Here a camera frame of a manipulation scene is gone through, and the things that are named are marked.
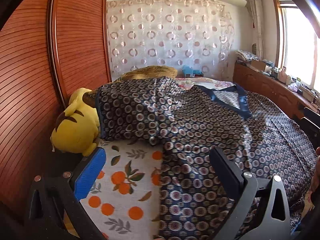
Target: wooden dresser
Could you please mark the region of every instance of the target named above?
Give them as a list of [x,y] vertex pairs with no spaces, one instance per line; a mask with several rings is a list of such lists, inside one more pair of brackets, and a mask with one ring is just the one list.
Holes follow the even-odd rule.
[[304,116],[304,107],[316,111],[316,108],[303,96],[290,91],[285,84],[255,72],[251,68],[239,63],[235,63],[233,82],[239,84],[247,91],[256,92],[269,98],[295,121],[300,120]]

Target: pikachu plush toy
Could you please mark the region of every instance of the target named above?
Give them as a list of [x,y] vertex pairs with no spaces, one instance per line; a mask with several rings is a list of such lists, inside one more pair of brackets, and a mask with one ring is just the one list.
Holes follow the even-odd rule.
[[99,118],[97,110],[85,104],[82,96],[91,90],[79,88],[70,97],[69,106],[56,121],[50,140],[62,152],[82,153],[89,156],[97,144]]

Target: bottle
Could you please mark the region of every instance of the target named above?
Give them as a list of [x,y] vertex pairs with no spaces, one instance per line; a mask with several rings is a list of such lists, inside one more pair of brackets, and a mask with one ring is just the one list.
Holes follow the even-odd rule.
[[285,66],[283,66],[282,67],[282,69],[281,69],[281,71],[279,72],[279,74],[278,74],[278,80],[281,82],[281,83],[286,83],[286,80],[287,80],[287,74],[286,74],[286,67]]
[[297,84],[297,88],[300,89],[300,84],[301,84],[300,78],[297,78],[296,84]]

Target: pillow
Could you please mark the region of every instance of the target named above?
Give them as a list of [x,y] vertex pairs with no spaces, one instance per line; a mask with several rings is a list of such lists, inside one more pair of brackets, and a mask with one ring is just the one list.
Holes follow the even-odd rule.
[[148,66],[145,68],[140,68],[131,72],[127,72],[120,77],[120,80],[147,79],[159,77],[175,78],[177,74],[178,71],[173,67]]

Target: plush toy ear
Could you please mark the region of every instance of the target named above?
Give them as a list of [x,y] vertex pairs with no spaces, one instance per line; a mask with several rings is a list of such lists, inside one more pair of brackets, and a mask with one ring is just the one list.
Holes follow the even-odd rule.
[[75,110],[78,108],[78,106],[79,106],[79,99],[76,98],[75,100],[73,100],[71,105],[64,110],[65,116],[72,115],[75,112]]

